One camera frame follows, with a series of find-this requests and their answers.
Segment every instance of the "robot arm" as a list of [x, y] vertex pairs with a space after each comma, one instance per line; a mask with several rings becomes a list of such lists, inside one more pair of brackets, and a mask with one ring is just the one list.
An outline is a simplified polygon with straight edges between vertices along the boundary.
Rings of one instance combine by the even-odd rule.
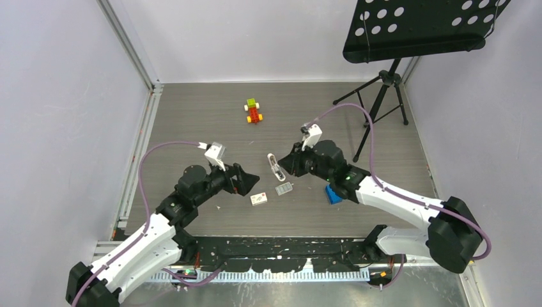
[[301, 131], [302, 142], [295, 143], [290, 154], [279, 160], [290, 175], [301, 177], [310, 173], [320, 177], [342, 199], [382, 209], [415, 226], [406, 230], [377, 226], [366, 239], [368, 244], [375, 245], [377, 254], [427, 256], [449, 271], [465, 270], [481, 236], [465, 223], [428, 207], [451, 210], [477, 224], [464, 202], [455, 197], [447, 201], [426, 198], [377, 179], [384, 187], [426, 206], [400, 198], [376, 184], [370, 172], [348, 164], [333, 141], [319, 141], [322, 132], [317, 125]]
[[[197, 245], [184, 228], [197, 217], [197, 208], [221, 190], [245, 196], [258, 182], [258, 176], [245, 173], [239, 164], [230, 166], [222, 162], [225, 149], [222, 145], [202, 144], [200, 148], [206, 149], [211, 172], [207, 174], [199, 165], [186, 168], [175, 191], [150, 216], [148, 231], [137, 244], [134, 241], [145, 225], [90, 266], [76, 264], [70, 271], [66, 291], [70, 304], [83, 283], [114, 257], [118, 258], [90, 283], [78, 306], [119, 306], [159, 270], [178, 261], [190, 261], [197, 253]], [[127, 246], [132, 247], [120, 255]]]

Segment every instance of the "lego toy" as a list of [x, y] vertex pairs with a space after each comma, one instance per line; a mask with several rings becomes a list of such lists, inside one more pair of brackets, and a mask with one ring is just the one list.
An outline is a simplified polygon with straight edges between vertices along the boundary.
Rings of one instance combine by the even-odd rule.
[[251, 203], [253, 206], [261, 205], [267, 202], [267, 196], [265, 193], [255, 194], [251, 196]]
[[277, 177], [279, 181], [285, 181], [286, 176], [284, 176], [284, 172], [281, 169], [281, 167], [277, 163], [277, 159], [275, 159], [275, 155], [270, 153], [267, 155], [267, 160], [269, 161], [269, 165], [271, 165], [271, 170]]
[[256, 102], [256, 99], [247, 99], [247, 104], [245, 105], [245, 111], [249, 113], [249, 115], [247, 116], [247, 122], [258, 123], [262, 121], [263, 116], [258, 113], [258, 109], [259, 103]]
[[340, 203], [343, 200], [342, 198], [338, 197], [337, 194], [335, 194], [329, 185], [326, 185], [325, 187], [325, 194], [327, 195], [327, 199], [331, 205]]
[[278, 187], [275, 187], [275, 190], [277, 190], [277, 194], [280, 196], [293, 190], [293, 186], [291, 183], [286, 182], [285, 184], [281, 184]]

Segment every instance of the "gray floor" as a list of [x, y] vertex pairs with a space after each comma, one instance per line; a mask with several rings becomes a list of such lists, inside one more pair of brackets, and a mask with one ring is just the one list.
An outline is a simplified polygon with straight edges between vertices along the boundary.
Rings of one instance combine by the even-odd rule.
[[468, 306], [460, 277], [441, 267], [405, 267], [393, 286], [379, 291], [365, 283], [211, 283], [173, 290], [167, 283], [145, 283], [122, 306]]
[[[261, 177], [251, 194], [266, 192], [268, 202], [253, 207], [248, 197], [221, 192], [199, 208], [199, 217], [187, 228], [193, 235], [288, 235], [365, 236], [376, 224], [408, 226], [402, 220], [371, 207], [344, 201], [327, 203], [326, 182], [306, 175], [288, 176], [294, 190], [278, 196], [280, 182], [271, 173], [267, 154], [278, 159], [299, 141], [300, 126], [326, 111], [331, 102], [359, 83], [233, 83], [168, 84], [160, 100], [149, 147], [172, 140], [217, 141], [227, 147], [227, 164], [237, 162], [248, 173]], [[380, 83], [362, 92], [371, 107]], [[243, 105], [247, 98], [260, 104], [263, 121], [246, 122]], [[345, 102], [357, 102], [352, 96]], [[398, 104], [394, 90], [388, 91], [381, 114]], [[375, 168], [384, 181], [414, 193], [433, 196], [414, 121], [407, 106], [410, 125], [404, 126], [397, 110], [376, 124]], [[319, 122], [322, 139], [332, 139], [352, 159], [361, 140], [364, 117], [349, 107], [331, 113]], [[368, 146], [360, 161], [368, 168]], [[206, 166], [202, 150], [174, 146], [156, 151], [144, 166], [143, 179], [152, 208], [172, 190], [183, 170], [191, 164]], [[144, 222], [144, 209], [136, 194], [127, 233]]]

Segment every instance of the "white panel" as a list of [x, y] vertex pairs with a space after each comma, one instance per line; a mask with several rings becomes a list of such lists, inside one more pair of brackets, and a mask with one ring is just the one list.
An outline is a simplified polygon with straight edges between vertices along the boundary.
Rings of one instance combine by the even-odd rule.
[[119, 1], [162, 83], [359, 81], [391, 65], [343, 58], [356, 0]]
[[0, 1], [0, 305], [67, 306], [108, 239], [148, 91], [96, 1]]
[[476, 265], [487, 306], [540, 305], [542, 266], [522, 260], [542, 252], [541, 14], [513, 1], [483, 49], [425, 56], [408, 84], [440, 197], [464, 200], [492, 239]]

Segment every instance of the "toy car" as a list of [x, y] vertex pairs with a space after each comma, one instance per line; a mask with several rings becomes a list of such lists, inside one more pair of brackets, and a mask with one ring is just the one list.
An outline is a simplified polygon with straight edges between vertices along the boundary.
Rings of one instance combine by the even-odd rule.
[[256, 102], [256, 99], [247, 99], [247, 104], [245, 105], [245, 111], [249, 113], [247, 116], [247, 122], [258, 123], [263, 119], [263, 116], [258, 113], [258, 109], [259, 103]]

